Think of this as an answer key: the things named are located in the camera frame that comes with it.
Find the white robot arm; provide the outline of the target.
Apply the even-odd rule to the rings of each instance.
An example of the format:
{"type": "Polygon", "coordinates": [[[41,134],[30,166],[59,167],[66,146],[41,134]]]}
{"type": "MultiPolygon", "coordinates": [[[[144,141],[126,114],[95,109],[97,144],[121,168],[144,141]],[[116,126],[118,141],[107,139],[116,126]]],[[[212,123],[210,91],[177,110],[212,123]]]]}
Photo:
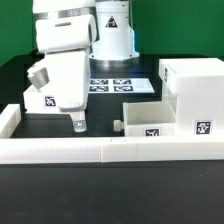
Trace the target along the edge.
{"type": "Polygon", "coordinates": [[[118,67],[138,60],[130,0],[33,0],[37,48],[44,58],[28,69],[32,86],[51,88],[76,132],[87,129],[92,63],[118,67]]]}

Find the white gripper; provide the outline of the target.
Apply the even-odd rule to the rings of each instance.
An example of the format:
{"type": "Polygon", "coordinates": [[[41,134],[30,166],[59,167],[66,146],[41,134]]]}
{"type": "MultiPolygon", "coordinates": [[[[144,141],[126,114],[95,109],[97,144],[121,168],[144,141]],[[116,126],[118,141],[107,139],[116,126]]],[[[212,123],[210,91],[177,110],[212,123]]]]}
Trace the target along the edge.
{"type": "Polygon", "coordinates": [[[88,54],[87,50],[46,53],[28,69],[28,79],[34,87],[50,85],[59,110],[72,112],[75,132],[87,129],[83,111],[87,107],[91,75],[88,54]]]}

